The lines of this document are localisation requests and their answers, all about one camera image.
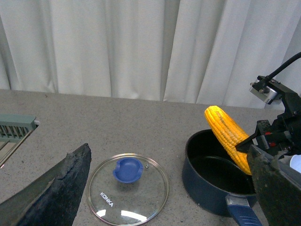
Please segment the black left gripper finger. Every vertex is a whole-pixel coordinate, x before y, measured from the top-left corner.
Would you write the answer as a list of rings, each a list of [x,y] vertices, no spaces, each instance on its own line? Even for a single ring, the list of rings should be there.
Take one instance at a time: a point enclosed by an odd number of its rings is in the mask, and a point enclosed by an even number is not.
[[[87,183],[91,149],[83,144],[0,204],[2,226],[71,226]]]

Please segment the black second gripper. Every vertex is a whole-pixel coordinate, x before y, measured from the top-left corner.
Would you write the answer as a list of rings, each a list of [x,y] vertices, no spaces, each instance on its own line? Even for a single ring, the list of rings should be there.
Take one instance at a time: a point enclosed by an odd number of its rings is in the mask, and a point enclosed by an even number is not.
[[[257,122],[255,133],[235,146],[248,153],[257,200],[270,226],[301,224],[301,174],[281,159],[301,154],[301,97],[276,80],[262,80],[281,95],[285,110],[269,123]]]

